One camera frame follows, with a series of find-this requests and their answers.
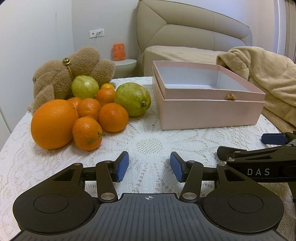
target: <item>gray ribbed plate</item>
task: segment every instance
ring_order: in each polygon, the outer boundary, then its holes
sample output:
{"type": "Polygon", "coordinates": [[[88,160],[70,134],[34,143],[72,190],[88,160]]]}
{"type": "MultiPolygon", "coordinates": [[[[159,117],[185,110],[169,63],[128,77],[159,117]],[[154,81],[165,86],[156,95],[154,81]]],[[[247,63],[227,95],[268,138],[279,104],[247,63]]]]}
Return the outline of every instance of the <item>gray ribbed plate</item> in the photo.
{"type": "Polygon", "coordinates": [[[21,232],[15,241],[285,241],[275,231],[238,235],[210,223],[196,204],[174,194],[123,194],[102,204],[86,225],[59,235],[21,232]]]}

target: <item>orange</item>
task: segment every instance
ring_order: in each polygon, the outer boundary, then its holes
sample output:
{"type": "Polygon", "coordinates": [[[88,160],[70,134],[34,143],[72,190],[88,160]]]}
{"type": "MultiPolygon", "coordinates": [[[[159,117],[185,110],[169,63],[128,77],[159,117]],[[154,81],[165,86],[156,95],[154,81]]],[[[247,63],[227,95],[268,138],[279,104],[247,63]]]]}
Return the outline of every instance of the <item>orange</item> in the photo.
{"type": "Polygon", "coordinates": [[[101,106],[109,103],[114,103],[115,90],[110,88],[100,89],[96,94],[96,100],[100,102],[101,106]]]}
{"type": "Polygon", "coordinates": [[[128,112],[121,105],[106,104],[100,110],[99,123],[105,131],[119,132],[128,124],[128,112]]]}
{"type": "Polygon", "coordinates": [[[104,89],[104,88],[110,88],[110,89],[113,89],[113,90],[114,90],[114,86],[111,85],[111,84],[103,84],[103,85],[101,86],[101,89],[104,89]]]}
{"type": "Polygon", "coordinates": [[[32,138],[44,149],[62,147],[72,139],[72,128],[78,118],[77,111],[68,101],[48,101],[32,117],[32,138]]]}
{"type": "Polygon", "coordinates": [[[73,97],[71,99],[68,99],[68,101],[71,103],[71,105],[77,109],[77,106],[80,104],[80,102],[82,101],[82,99],[78,98],[78,97],[73,97]]]}
{"type": "Polygon", "coordinates": [[[82,150],[91,151],[98,148],[102,142],[103,130],[93,118],[79,118],[72,130],[76,145],[82,150]]]}
{"type": "Polygon", "coordinates": [[[79,117],[91,117],[97,121],[100,109],[101,105],[98,101],[86,98],[78,105],[77,112],[79,117]]]}

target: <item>fruit stem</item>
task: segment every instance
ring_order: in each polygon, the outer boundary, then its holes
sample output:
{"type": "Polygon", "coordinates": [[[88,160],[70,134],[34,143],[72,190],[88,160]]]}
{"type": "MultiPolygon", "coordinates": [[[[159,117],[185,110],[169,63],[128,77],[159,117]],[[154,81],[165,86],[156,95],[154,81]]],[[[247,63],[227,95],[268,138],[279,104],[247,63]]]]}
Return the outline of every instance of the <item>fruit stem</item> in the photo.
{"type": "Polygon", "coordinates": [[[100,133],[100,132],[98,132],[98,136],[97,136],[95,139],[87,140],[87,141],[89,141],[89,142],[90,142],[89,144],[91,144],[91,143],[93,143],[96,139],[98,139],[99,137],[102,137],[102,136],[105,136],[105,134],[104,134],[104,133],[100,133]]]}

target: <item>wall socket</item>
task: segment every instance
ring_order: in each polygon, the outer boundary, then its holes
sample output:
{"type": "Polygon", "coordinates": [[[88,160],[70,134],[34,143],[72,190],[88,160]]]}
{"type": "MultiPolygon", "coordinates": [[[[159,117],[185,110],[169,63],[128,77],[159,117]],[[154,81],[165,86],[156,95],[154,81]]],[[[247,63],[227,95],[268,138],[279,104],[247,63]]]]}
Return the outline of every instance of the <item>wall socket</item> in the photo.
{"type": "Polygon", "coordinates": [[[105,31],[103,28],[89,31],[89,38],[97,38],[103,36],[105,36],[105,31]]]}

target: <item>orange plush toy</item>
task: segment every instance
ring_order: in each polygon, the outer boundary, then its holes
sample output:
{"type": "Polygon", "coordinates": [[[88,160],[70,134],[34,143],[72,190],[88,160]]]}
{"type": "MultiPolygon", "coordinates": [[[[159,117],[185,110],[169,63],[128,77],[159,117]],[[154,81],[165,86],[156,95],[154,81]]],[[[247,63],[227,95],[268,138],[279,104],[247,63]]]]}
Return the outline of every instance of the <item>orange plush toy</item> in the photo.
{"type": "Polygon", "coordinates": [[[124,51],[124,44],[113,44],[113,60],[125,60],[126,53],[124,51]]]}

